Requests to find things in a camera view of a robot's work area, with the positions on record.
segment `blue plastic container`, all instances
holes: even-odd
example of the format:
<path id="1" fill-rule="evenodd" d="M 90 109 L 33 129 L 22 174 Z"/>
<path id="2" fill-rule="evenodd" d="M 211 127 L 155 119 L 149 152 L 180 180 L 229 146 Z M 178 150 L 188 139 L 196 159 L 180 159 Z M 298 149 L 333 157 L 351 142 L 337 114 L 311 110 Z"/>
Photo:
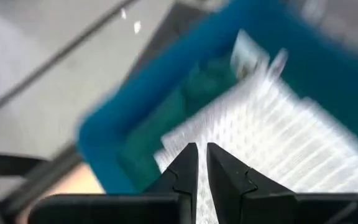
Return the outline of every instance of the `blue plastic container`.
<path id="1" fill-rule="evenodd" d="M 286 48 L 289 59 L 283 79 L 358 136 L 358 57 L 306 26 L 278 0 L 235 0 L 170 46 L 83 123 L 78 146 L 106 193 L 134 192 L 116 162 L 128 132 L 196 62 L 230 52 L 239 29 L 270 55 Z"/>

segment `white mesh fabric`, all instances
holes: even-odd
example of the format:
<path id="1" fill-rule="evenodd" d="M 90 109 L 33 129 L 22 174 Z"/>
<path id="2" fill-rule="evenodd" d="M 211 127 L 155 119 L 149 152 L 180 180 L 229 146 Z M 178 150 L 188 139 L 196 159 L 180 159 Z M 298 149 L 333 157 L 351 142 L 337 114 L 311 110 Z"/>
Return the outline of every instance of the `white mesh fabric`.
<path id="1" fill-rule="evenodd" d="M 209 189 L 206 144 L 215 142 L 295 192 L 358 192 L 358 140 L 281 80 L 253 75 L 162 138 L 164 171 L 195 142 L 199 152 L 197 223 L 218 223 Z"/>

